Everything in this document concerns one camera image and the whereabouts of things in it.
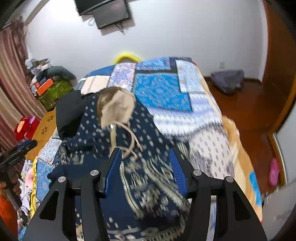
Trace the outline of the grey stuffed cushion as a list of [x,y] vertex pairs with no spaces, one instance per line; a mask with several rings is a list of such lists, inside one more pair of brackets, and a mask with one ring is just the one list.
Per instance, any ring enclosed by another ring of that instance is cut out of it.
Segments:
[[76,79],[76,76],[71,73],[70,71],[68,71],[66,68],[64,68],[63,66],[53,66],[49,69],[47,69],[47,77],[51,78],[53,76],[60,76],[64,79],[67,80],[73,80]]

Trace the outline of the pink slipper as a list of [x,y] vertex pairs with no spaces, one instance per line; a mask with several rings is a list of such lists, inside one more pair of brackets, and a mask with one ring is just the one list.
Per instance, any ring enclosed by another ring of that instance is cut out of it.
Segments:
[[271,186],[276,187],[278,184],[278,176],[280,174],[280,168],[276,158],[273,158],[270,163],[269,170],[269,183]]

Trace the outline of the wall mounted black television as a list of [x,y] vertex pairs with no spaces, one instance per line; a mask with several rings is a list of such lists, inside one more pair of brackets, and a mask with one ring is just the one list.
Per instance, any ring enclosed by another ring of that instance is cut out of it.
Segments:
[[99,30],[130,18],[130,10],[124,0],[74,0],[74,2],[79,15],[92,15]]

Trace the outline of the navy patterned hooded garment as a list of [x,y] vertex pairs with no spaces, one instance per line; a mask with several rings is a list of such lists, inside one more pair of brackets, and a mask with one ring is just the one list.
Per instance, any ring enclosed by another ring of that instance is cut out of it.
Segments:
[[62,140],[52,182],[70,181],[99,170],[114,148],[122,161],[111,193],[101,199],[110,240],[177,240],[189,212],[169,161],[176,143],[155,126],[131,92],[111,87],[83,96],[86,106],[74,137]]

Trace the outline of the brown wooden door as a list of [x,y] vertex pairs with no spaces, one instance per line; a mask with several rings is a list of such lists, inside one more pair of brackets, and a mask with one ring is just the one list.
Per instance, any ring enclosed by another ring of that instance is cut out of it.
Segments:
[[268,50],[264,87],[275,91],[280,113],[271,132],[283,126],[295,103],[295,31],[278,1],[263,1],[267,21]]

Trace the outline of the striped maroon curtain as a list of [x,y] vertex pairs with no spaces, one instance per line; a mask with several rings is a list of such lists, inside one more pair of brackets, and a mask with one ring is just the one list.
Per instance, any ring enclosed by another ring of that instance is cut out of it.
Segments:
[[36,100],[27,81],[30,72],[25,66],[28,59],[24,24],[13,21],[1,30],[1,150],[6,151],[18,142],[14,129],[23,117],[41,119],[46,113]]

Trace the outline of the blue patchwork bed quilt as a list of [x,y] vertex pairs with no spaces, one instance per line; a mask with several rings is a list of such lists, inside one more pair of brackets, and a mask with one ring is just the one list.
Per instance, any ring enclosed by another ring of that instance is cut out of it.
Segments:
[[[163,57],[140,63],[120,63],[86,76],[99,89],[118,87],[135,95],[147,108],[161,134],[176,143],[193,167],[209,177],[234,175],[229,140],[220,116],[206,96],[203,76],[189,58]],[[53,185],[48,175],[62,143],[58,130],[38,156],[37,198],[44,199]]]

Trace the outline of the black folded garment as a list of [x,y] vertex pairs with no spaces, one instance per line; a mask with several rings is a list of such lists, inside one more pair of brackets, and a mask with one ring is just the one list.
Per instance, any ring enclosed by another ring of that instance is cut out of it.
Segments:
[[61,140],[74,137],[86,106],[80,90],[62,96],[56,105],[56,125]]

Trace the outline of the orange flat box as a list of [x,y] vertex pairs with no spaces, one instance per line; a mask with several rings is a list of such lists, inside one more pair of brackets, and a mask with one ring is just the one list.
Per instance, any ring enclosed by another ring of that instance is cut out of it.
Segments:
[[45,81],[37,90],[38,96],[41,96],[45,93],[45,91],[50,88],[54,84],[53,80],[50,78],[47,81]]

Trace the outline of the grey bag on floor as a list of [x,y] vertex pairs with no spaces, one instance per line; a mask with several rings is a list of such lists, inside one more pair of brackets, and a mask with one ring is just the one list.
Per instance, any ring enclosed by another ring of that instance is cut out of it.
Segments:
[[211,73],[210,78],[222,93],[232,94],[236,90],[241,89],[244,71],[242,69],[217,71]]

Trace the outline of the brown wooden folding table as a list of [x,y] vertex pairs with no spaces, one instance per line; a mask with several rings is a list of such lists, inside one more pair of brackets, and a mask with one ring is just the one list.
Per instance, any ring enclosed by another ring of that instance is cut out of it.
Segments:
[[41,119],[37,130],[33,135],[33,140],[37,141],[37,146],[26,154],[25,158],[27,160],[33,161],[36,156],[38,156],[40,150],[52,137],[56,127],[56,109],[54,109],[53,111],[45,113]]

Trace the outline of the red plush toy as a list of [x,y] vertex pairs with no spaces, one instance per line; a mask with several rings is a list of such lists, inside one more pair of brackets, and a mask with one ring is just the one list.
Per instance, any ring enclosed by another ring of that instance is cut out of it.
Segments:
[[36,132],[40,120],[36,116],[23,117],[14,129],[15,139],[21,141],[24,138],[31,139]]

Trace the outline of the orange fleece blanket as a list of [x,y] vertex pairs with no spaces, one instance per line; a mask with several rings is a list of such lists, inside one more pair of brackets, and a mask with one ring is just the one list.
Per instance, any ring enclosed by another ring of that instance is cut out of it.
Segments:
[[260,194],[260,190],[258,187],[253,188],[250,181],[249,177],[255,177],[256,175],[250,157],[241,144],[239,130],[236,128],[233,120],[221,114],[214,96],[211,94],[204,78],[201,79],[201,84],[206,91],[206,96],[211,104],[211,107],[214,109],[215,113],[220,116],[220,119],[222,120],[222,126],[229,139],[230,155],[234,165],[234,179],[244,192],[257,217],[260,221],[262,221],[261,198],[260,196],[257,196],[257,194]]

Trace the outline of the green storage box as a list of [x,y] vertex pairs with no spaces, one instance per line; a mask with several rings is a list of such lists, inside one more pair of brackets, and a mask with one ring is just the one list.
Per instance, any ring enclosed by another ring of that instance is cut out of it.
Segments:
[[39,101],[47,111],[56,107],[57,101],[72,91],[72,85],[68,80],[55,81],[40,97]]

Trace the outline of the white wall socket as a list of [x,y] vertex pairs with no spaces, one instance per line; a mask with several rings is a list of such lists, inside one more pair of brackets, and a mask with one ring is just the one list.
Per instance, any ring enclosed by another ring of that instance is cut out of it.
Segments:
[[224,62],[219,63],[219,69],[225,69],[225,63]]

